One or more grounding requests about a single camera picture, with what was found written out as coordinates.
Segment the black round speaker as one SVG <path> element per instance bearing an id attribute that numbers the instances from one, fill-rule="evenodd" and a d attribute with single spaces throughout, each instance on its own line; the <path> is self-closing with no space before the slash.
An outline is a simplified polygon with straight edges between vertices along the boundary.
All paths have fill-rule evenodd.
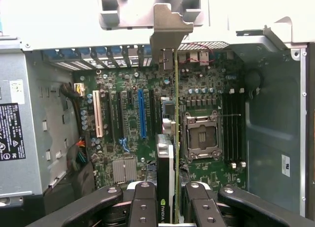
<path id="1" fill-rule="evenodd" d="M 245 74 L 245 85 L 248 91 L 261 88 L 263 77 L 258 69 L 251 69 Z"/>

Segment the green motherboard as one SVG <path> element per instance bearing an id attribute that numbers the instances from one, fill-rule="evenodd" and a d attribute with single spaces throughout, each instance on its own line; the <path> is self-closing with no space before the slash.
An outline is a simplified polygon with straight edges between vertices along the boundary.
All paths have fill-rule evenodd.
<path id="1" fill-rule="evenodd" d="M 229 94 L 238 94 L 240 112 L 240 89 L 244 84 L 240 79 L 241 64 L 220 62 L 213 65 L 182 63 L 179 69 L 179 166 L 193 181 L 208 184 L 215 191 L 226 184 L 244 189 L 247 171 L 241 167 L 242 129 L 241 116 L 238 117 L 239 158 L 236 169 L 232 169 L 230 159 L 224 162 L 223 126 L 221 121 L 221 142 L 223 154 L 218 161 L 199 159 L 187 161 L 182 146 L 182 123 L 186 112 L 193 116 L 209 115 L 216 110 L 222 115 L 222 95 L 226 94 L 227 113 Z M 171 77 L 161 74 L 153 67 L 141 68 L 100 68 L 85 70 L 74 75 L 74 89 L 79 95 L 81 129 L 80 160 L 90 160 L 94 167 L 95 185 L 126 187 L 129 183 L 114 183 L 112 163 L 116 160 L 135 159 L 137 181 L 152 179 L 157 163 L 157 138 L 161 133 L 160 100 L 168 100 L 171 95 Z M 138 90 L 144 93 L 146 115 L 146 139 L 140 136 Z M 153 89 L 155 99 L 155 134 L 151 132 L 149 90 Z M 97 137 L 93 91 L 100 91 L 103 137 Z M 127 103 L 127 91 L 132 92 L 132 104 Z M 121 93 L 124 120 L 124 138 L 120 138 L 117 92 Z M 172 118 L 172 106 L 167 103 L 164 117 Z M 234 117 L 234 156 L 236 150 L 236 128 Z"/>

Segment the silver power supply unit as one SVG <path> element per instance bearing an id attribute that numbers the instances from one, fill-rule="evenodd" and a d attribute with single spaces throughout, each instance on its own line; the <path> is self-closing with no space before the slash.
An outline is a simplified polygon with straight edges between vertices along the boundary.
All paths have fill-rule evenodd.
<path id="1" fill-rule="evenodd" d="M 0 36 L 0 198 L 42 193 L 26 56 Z"/>

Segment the white expansion slot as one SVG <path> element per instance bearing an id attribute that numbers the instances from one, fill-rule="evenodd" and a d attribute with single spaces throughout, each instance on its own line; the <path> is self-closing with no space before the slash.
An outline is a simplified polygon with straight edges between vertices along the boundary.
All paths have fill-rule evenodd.
<path id="1" fill-rule="evenodd" d="M 101 115 L 101 103 L 100 103 L 100 91 L 93 91 L 93 100 L 94 100 L 94 118 L 95 118 L 95 131 L 96 136 L 103 137 L 103 121 Z"/>

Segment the metal CPU socket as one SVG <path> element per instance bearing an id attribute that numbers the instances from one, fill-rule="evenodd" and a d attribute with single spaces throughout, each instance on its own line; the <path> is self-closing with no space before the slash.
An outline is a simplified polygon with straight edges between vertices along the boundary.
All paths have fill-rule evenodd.
<path id="1" fill-rule="evenodd" d="M 218 161 L 223 154 L 218 112 L 214 110 L 203 116 L 186 112 L 182 123 L 182 146 L 189 163 L 199 159 Z"/>

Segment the black open PC case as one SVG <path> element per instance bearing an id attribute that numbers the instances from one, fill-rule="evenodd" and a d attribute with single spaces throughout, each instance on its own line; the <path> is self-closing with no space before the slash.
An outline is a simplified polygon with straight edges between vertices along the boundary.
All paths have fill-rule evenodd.
<path id="1" fill-rule="evenodd" d="M 0 227 L 23 227 L 49 215 L 44 208 L 48 189 L 91 162 L 79 158 L 83 132 L 75 73 L 98 67 L 153 67 L 159 71 L 150 46 L 153 31 L 108 30 L 78 37 L 36 35 L 39 45 L 19 39 L 27 61 L 42 193 L 20 199 L 0 198 Z M 187 62 L 241 64 L 240 79 L 246 94 L 247 186 L 240 189 L 311 220 L 315 219 L 314 60 L 315 45 L 286 44 L 269 27 L 235 34 L 195 28 L 178 48 L 178 69 Z M 261 88 L 248 91 L 245 74 L 251 69 L 260 71 L 263 83 Z M 103 187 L 129 192 L 136 183 L 157 185 L 157 163 L 153 176 L 126 187 Z M 179 179 L 180 218 L 184 214 L 185 185 L 193 180 L 180 166 Z M 193 182 L 215 193 L 231 185 L 215 191 L 204 182 Z"/>

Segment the silver chipset heatsink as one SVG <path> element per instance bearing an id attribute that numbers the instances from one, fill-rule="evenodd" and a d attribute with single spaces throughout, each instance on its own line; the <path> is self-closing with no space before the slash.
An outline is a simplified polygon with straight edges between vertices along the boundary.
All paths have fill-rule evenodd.
<path id="1" fill-rule="evenodd" d="M 129 183 L 137 180 L 135 159 L 113 161 L 112 167 L 114 183 Z"/>

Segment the black RAM slot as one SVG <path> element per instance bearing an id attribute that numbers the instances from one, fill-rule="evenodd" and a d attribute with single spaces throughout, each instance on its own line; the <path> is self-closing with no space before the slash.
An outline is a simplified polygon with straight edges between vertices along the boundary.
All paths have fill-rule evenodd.
<path id="1" fill-rule="evenodd" d="M 234 114 L 234 96 L 235 93 L 229 94 L 229 105 L 228 105 L 228 112 L 229 114 Z M 232 169 L 236 169 L 236 161 L 234 158 L 234 117 L 229 118 L 229 138 L 230 138 L 230 145 L 229 145 L 229 159 Z"/>
<path id="2" fill-rule="evenodd" d="M 226 94 L 222 95 L 222 126 L 223 126 L 223 149 L 224 149 L 224 162 L 227 164 L 229 159 L 228 153 L 228 129 L 227 129 L 227 102 L 226 102 Z"/>
<path id="3" fill-rule="evenodd" d="M 239 158 L 239 134 L 238 134 L 238 117 L 239 117 L 239 110 L 238 110 L 238 94 L 235 94 L 235 128 L 236 128 L 236 150 L 235 150 L 235 160 L 238 162 Z"/>
<path id="4" fill-rule="evenodd" d="M 240 89 L 240 112 L 241 112 L 241 129 L 242 129 L 242 160 L 241 160 L 241 167 L 245 168 L 246 163 L 246 122 L 245 122 L 245 89 Z"/>

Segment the black plastic shroud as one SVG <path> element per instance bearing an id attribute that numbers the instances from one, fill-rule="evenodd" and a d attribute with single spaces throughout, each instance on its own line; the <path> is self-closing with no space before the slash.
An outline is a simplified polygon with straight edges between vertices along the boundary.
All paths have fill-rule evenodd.
<path id="1" fill-rule="evenodd" d="M 79 171 L 67 174 L 44 195 L 45 214 L 50 214 L 96 190 L 94 168 L 88 162 Z"/>

